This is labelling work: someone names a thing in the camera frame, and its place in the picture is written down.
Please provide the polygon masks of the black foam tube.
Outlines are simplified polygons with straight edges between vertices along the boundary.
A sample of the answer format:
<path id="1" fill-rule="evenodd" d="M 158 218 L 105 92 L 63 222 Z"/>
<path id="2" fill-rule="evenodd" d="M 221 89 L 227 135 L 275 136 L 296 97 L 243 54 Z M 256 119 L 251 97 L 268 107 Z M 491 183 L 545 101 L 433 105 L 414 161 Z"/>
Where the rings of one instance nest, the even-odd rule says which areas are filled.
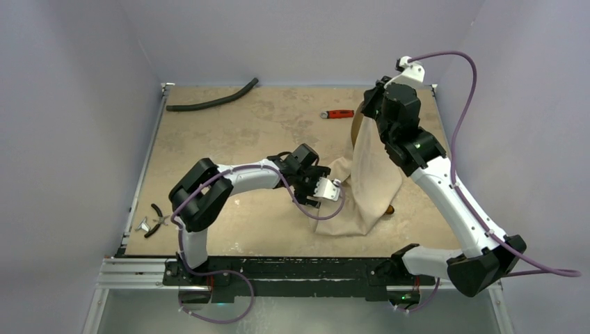
<path id="1" fill-rule="evenodd" d="M 217 106 L 222 106 L 224 104 L 229 104 L 231 102 L 234 102 L 236 100 L 241 99 L 242 97 L 244 97 L 246 94 L 248 94 L 252 89 L 254 89 L 254 87 L 256 87 L 256 85 L 260 82 L 260 80 L 258 78 L 253 78 L 250 82 L 248 82 L 244 87 L 242 87 L 240 90 L 238 90 L 237 92 L 225 96 L 225 97 L 220 97 L 218 99 L 215 100 L 210 100 L 210 101 L 206 101 L 206 102 L 201 102 L 201 103 L 197 103 L 197 104 L 186 104 L 186 105 L 168 105 L 166 107 L 166 111 L 170 111 L 170 112 L 192 112 L 192 111 L 201 111 L 201 110 L 205 110 L 205 109 L 210 109 L 210 108 L 214 108 Z"/>

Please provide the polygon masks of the left aluminium side rail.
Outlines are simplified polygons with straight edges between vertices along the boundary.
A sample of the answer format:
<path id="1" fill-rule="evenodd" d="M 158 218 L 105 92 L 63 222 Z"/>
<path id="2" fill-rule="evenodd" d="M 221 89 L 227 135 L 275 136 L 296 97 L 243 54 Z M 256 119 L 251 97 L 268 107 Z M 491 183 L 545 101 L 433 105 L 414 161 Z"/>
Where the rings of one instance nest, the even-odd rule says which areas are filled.
<path id="1" fill-rule="evenodd" d="M 121 242 L 120 242 L 120 245 L 119 245 L 117 251 L 115 252 L 114 257 L 122 256 L 125 253 L 125 249 L 127 248 L 127 244 L 129 243 L 129 237 L 131 235 L 132 230 L 134 229 L 134 216 L 135 216 L 136 208 L 138 205 L 138 199 L 141 194 L 142 184 L 145 179 L 146 171 L 148 169 L 148 164 L 150 162 L 150 157 L 152 155 L 154 142 L 157 137 L 157 132 L 158 132 L 158 128 L 159 128 L 159 125 L 160 125 L 160 122 L 162 119 L 162 115 L 164 114 L 164 111 L 165 111 L 165 106 L 166 106 L 166 103 L 168 100 L 168 96 L 169 96 L 170 91 L 172 90 L 173 86 L 175 86 L 175 83 L 161 83 L 162 94 L 161 94 L 159 109 L 156 114 L 154 127 L 152 128 L 152 131 L 151 131 L 150 140 L 148 141 L 148 145 L 147 145 L 147 151 L 146 151 L 146 154 L 145 154 L 145 157 L 143 160 L 143 164 L 141 166 L 141 171 L 140 171 L 140 174 L 138 177 L 138 182 L 136 184 L 136 188 L 135 188 L 135 192 L 133 194 L 131 205 L 129 207 L 129 213 L 127 215 L 127 220 L 126 220 L 125 227 L 124 227 L 124 230 L 122 233 L 122 239 L 121 239 Z"/>

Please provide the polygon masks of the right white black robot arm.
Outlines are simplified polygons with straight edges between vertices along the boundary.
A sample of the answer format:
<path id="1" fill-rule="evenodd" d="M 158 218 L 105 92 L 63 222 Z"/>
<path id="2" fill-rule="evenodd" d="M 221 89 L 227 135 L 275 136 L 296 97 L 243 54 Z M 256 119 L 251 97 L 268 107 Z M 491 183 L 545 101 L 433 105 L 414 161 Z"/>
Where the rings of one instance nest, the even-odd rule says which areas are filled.
<path id="1" fill-rule="evenodd" d="M 384 76 L 363 97 L 361 112 L 375 120 L 389 158 L 428 195 L 460 244 L 458 250 L 410 244 L 392 255 L 392 277 L 399 283 L 418 275 L 442 278 L 473 297 L 507 276 L 518 258 L 505 247 L 522 253 L 527 244 L 518 234 L 508 235 L 480 206 L 467 206 L 468 191 L 457 194 L 445 149 L 419 125 L 421 101 L 414 87 L 401 77 Z"/>

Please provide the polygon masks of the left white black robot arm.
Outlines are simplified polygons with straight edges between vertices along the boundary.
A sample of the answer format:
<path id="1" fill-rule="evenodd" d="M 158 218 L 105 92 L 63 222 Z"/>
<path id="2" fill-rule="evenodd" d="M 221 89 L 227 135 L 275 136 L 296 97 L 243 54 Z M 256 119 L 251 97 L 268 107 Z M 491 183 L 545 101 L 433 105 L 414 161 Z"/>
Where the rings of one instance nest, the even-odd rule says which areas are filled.
<path id="1" fill-rule="evenodd" d="M 329 174 L 330 168 L 319 165 L 319 155 L 307 144 L 252 164 L 223 165 L 200 159 L 168 194 L 173 209 L 170 220 L 179 229 L 181 277 L 192 285 L 207 277 L 207 232 L 230 197 L 284 188 L 299 208 L 318 208 L 321 200 L 341 198 L 340 182 L 330 180 Z"/>

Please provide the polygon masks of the aluminium front rail frame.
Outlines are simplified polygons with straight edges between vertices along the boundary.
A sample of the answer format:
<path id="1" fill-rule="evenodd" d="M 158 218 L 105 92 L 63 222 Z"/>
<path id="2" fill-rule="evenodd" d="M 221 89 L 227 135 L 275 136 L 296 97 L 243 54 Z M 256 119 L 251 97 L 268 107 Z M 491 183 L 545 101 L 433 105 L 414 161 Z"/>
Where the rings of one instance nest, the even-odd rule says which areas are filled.
<path id="1" fill-rule="evenodd" d="M 163 259 L 107 259 L 102 263 L 85 333 L 512 333 L 499 284 L 469 299 L 442 281 L 435 295 L 421 287 L 426 305 L 405 315 L 388 303 L 354 298 L 259 297 L 204 305 L 209 318 L 241 320 L 211 324 L 180 311 L 178 288 L 162 283 Z"/>

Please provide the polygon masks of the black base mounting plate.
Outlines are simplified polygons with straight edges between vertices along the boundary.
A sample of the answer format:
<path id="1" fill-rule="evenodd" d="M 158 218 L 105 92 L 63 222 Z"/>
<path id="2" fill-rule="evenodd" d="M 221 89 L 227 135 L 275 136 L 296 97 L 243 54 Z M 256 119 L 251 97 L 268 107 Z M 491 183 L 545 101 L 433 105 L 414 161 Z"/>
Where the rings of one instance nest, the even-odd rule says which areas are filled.
<path id="1" fill-rule="evenodd" d="M 163 284 L 202 288 L 202 301 L 231 303 L 237 296 L 361 298 L 416 301 L 435 278 L 403 273 L 389 257 L 238 257 L 211 255 L 193 271 L 179 258 L 164 263 Z"/>

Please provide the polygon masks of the red handled adjustable wrench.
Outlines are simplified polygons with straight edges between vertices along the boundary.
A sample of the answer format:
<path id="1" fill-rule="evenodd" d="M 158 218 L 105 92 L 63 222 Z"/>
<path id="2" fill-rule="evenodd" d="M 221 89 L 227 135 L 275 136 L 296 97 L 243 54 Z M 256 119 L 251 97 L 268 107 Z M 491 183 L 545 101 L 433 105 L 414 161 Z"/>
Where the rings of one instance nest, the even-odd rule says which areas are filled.
<path id="1" fill-rule="evenodd" d="M 352 118 L 354 117 L 354 110 L 351 109 L 337 109 L 322 111 L 320 113 L 322 119 L 341 119 L 341 118 Z"/>

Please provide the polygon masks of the beige cloth napkin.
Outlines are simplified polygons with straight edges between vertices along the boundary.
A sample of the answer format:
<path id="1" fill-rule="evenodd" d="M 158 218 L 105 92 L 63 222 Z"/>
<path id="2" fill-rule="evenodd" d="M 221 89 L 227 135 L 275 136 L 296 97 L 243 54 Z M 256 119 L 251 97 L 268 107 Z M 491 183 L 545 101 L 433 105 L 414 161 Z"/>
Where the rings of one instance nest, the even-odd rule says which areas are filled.
<path id="1" fill-rule="evenodd" d="M 343 155 L 328 166 L 330 178 L 342 182 L 344 199 L 323 200 L 312 215 L 325 217 L 340 208 L 341 202 L 344 206 L 331 219 L 311 218 L 311 230 L 337 237 L 366 235 L 386 215 L 402 185 L 399 168 L 390 161 L 375 121 L 356 111 Z"/>

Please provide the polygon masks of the black handled pliers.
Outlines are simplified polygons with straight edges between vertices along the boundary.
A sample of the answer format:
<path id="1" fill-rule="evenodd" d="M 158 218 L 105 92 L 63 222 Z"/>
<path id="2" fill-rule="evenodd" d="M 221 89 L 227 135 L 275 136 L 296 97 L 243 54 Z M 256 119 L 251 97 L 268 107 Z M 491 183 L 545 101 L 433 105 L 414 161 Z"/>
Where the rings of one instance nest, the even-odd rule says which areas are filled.
<path id="1" fill-rule="evenodd" d="M 155 234 L 162 225 L 168 225 L 168 222 L 166 221 L 166 219 L 169 218 L 169 215 L 164 215 L 164 213 L 162 212 L 162 210 L 160 209 L 160 207 L 158 205 L 156 205 L 155 203 L 152 203 L 150 206 L 155 211 L 157 217 L 152 220 L 155 223 L 155 225 L 152 226 L 144 234 L 144 237 L 146 239 L 147 238 L 150 238 L 153 234 Z"/>

